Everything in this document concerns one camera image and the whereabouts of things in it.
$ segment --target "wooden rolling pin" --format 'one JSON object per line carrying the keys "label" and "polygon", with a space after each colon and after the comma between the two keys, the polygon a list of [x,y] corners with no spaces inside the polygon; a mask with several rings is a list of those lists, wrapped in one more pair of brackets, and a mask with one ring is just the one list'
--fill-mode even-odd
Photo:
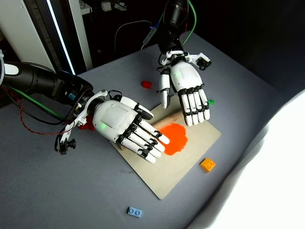
{"label": "wooden rolling pin", "polygon": [[[181,111],[178,111],[176,113],[170,114],[169,116],[166,116],[164,119],[156,122],[153,124],[153,127],[156,128],[157,130],[162,129],[166,125],[170,125],[174,121],[178,120],[179,118],[183,117],[183,114]],[[125,150],[126,148],[122,145],[119,145],[121,150]]]}

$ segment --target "table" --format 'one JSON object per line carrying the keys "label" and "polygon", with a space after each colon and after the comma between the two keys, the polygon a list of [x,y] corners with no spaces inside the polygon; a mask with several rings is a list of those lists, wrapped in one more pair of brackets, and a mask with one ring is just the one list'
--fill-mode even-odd
{"label": "table", "polygon": [[[212,60],[207,70],[199,71],[208,98],[216,102],[210,122],[222,133],[204,155],[217,164],[212,172],[194,166],[159,200],[96,131],[75,130],[71,137],[77,141],[76,149],[60,156],[53,150],[55,137],[27,131],[11,104],[0,109],[0,228],[185,228],[270,117],[273,104],[280,103],[274,88],[199,36],[192,35],[185,49],[203,52]],[[92,83],[95,92],[116,89],[152,109],[160,103],[155,92],[159,54],[154,45],[81,77]],[[151,90],[141,87],[143,80],[152,82]],[[62,113],[68,109],[35,97]],[[40,131],[61,129],[29,117],[26,123]],[[127,215],[129,206],[141,209],[142,217]]]}

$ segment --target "wooden board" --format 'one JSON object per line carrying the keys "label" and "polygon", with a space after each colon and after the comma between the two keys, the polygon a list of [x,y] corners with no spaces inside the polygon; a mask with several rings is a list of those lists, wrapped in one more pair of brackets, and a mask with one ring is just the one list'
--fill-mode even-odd
{"label": "wooden board", "polygon": [[[156,123],[180,109],[178,97],[173,96],[171,98],[171,104],[166,110],[162,109],[160,105],[152,109],[154,118],[149,123]],[[186,128],[188,143],[181,152],[173,156],[163,154],[161,158],[157,159],[155,164],[143,160],[128,149],[121,150],[116,144],[113,144],[116,150],[159,199],[165,198],[195,164],[199,166],[201,161],[198,162],[198,160],[221,135],[207,121],[204,121],[200,125],[188,127],[182,117],[174,123],[183,125]]]}

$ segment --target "white robotic hand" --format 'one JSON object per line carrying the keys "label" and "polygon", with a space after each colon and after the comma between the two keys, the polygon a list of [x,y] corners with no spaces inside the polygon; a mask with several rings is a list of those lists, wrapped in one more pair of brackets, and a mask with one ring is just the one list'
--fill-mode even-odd
{"label": "white robotic hand", "polygon": [[169,106],[169,90],[172,85],[173,90],[178,93],[185,123],[188,126],[202,123],[205,119],[210,119],[210,108],[208,99],[203,90],[203,82],[196,69],[189,63],[192,62],[201,70],[204,70],[211,64],[202,53],[199,55],[189,55],[182,51],[172,51],[167,53],[167,58],[162,61],[163,65],[168,65],[177,61],[171,68],[163,68],[161,71],[161,80],[159,90],[161,93],[161,104],[165,109]]}
{"label": "white robotic hand", "polygon": [[[144,119],[152,119],[153,114],[134,100],[116,95],[105,101],[107,92],[103,90],[90,98],[84,110],[74,122],[66,126],[84,125],[86,116],[93,115],[95,129],[114,143],[119,143],[150,163],[155,163],[165,147],[160,143],[169,144],[170,140]],[[65,144],[71,132],[62,135],[61,143]]]}

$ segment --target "orange toy block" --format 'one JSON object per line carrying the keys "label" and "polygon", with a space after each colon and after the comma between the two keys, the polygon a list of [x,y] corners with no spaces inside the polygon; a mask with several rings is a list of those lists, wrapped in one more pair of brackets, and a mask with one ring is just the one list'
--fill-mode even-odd
{"label": "orange toy block", "polygon": [[200,166],[205,170],[205,172],[208,173],[216,166],[216,163],[211,159],[206,158],[205,160],[203,160]]}

